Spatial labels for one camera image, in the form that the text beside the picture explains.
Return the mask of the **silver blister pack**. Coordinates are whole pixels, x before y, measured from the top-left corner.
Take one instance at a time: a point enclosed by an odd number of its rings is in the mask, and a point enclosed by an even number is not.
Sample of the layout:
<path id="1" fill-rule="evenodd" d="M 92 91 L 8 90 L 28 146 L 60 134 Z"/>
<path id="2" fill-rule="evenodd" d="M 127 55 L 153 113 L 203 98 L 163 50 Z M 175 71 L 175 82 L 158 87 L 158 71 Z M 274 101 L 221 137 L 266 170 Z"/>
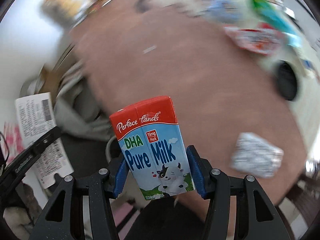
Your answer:
<path id="1" fill-rule="evenodd" d="M 272 178 L 281 167 L 284 151 L 252 132 L 240 133 L 231 168 L 259 178 Z"/>

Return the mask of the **blue red milk carton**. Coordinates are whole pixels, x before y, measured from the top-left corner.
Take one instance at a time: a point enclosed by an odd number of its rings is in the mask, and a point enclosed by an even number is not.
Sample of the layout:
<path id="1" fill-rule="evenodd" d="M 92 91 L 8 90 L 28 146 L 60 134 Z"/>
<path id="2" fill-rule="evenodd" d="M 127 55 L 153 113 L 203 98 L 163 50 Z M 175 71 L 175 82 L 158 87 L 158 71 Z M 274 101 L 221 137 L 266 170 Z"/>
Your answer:
<path id="1" fill-rule="evenodd" d="M 110 121 L 146 200 L 194 190 L 180 127 L 169 96 L 134 103 L 113 113 Z"/>

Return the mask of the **black plastic cup lid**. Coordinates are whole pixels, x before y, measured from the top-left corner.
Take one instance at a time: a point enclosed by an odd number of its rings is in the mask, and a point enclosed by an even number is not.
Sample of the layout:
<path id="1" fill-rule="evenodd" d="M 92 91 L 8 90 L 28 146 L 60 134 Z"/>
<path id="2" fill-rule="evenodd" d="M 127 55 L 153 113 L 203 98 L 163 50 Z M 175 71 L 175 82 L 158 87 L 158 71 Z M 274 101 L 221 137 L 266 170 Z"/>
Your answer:
<path id="1" fill-rule="evenodd" d="M 296 74 L 286 61 L 278 65 L 275 77 L 278 93 L 287 101 L 294 101 L 298 94 L 298 80 Z"/>

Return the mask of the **grey trash bag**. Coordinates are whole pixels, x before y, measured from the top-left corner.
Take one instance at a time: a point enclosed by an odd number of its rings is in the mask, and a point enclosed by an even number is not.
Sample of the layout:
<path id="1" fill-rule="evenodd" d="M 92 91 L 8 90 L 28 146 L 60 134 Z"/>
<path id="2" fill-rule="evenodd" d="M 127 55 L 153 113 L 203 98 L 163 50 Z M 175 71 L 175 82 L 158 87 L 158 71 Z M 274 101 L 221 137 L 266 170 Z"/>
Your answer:
<path id="1" fill-rule="evenodd" d="M 57 126 L 74 137 L 109 141 L 114 132 L 83 74 L 83 62 L 73 64 L 61 77 L 55 100 Z"/>

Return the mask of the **pink white patterned item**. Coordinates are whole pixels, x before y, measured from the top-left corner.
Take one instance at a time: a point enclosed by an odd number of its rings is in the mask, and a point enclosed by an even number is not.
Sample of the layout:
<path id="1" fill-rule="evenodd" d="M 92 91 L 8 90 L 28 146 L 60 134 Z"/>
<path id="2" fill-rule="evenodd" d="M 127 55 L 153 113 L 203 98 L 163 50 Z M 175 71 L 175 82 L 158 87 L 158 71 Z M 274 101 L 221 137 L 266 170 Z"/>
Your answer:
<path id="1" fill-rule="evenodd" d="M 23 150 L 23 142 L 19 126 L 14 122 L 5 122 L 3 126 L 4 140 L 1 142 L 3 157 L 10 164 Z"/>

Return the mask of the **brown cardboard piece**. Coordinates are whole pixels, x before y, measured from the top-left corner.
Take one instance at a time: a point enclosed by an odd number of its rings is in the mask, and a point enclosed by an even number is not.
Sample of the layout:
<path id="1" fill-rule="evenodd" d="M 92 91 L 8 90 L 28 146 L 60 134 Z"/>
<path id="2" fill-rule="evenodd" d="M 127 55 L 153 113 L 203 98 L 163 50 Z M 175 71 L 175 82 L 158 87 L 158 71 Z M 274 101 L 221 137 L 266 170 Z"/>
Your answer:
<path id="1" fill-rule="evenodd" d="M 50 93 L 52 98 L 56 98 L 60 81 L 64 73 L 65 71 L 63 69 L 50 70 L 49 67 L 44 64 L 39 74 L 40 86 L 38 94 Z"/>

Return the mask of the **red white snack wrapper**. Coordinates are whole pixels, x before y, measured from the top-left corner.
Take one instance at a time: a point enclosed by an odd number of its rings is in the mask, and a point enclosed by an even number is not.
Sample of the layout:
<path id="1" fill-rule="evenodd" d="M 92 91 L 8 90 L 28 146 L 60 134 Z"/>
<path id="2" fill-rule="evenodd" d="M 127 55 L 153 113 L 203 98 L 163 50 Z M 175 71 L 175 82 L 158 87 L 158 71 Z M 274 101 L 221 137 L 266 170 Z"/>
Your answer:
<path id="1" fill-rule="evenodd" d="M 284 43 L 282 33 L 267 23 L 262 23 L 256 29 L 225 25 L 223 30 L 239 48 L 260 55 L 272 55 Z"/>

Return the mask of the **light blue crumpled wrapper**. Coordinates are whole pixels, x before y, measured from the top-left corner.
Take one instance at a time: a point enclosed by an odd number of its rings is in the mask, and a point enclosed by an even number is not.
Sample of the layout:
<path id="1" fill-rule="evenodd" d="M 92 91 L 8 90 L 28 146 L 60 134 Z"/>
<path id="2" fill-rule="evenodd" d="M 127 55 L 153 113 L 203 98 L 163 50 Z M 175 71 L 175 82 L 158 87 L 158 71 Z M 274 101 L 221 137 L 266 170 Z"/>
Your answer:
<path id="1" fill-rule="evenodd" d="M 242 19 L 240 6 L 231 0 L 199 0 L 200 4 L 188 13 L 190 17 L 202 17 L 209 21 L 235 24 Z"/>

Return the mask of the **green cyan snack bag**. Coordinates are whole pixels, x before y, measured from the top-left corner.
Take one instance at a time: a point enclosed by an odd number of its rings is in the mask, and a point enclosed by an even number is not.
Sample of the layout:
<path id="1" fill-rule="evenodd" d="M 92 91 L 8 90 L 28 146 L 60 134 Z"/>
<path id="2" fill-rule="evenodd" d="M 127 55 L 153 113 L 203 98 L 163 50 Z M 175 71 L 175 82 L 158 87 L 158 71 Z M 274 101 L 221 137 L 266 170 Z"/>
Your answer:
<path id="1" fill-rule="evenodd" d="M 253 11 L 265 22 L 287 36 L 287 44 L 293 48 L 302 48 L 302 40 L 267 0 L 249 0 Z"/>

